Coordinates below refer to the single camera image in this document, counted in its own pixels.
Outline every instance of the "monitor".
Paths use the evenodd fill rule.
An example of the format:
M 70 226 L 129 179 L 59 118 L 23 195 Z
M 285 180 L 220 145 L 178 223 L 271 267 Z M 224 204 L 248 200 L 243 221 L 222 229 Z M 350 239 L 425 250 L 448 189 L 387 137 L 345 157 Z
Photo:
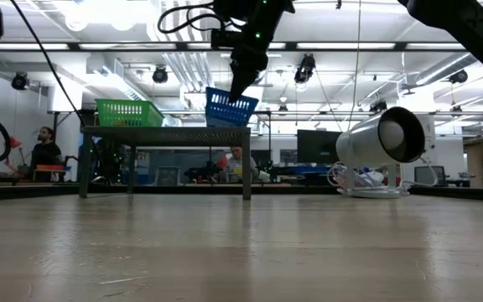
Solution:
M 432 166 L 437 175 L 437 186 L 446 186 L 446 175 L 443 166 Z M 431 185 L 434 182 L 434 176 L 428 166 L 415 167 L 415 182 L 419 184 Z
M 336 141 L 340 132 L 298 130 L 298 163 L 334 164 L 339 161 Z

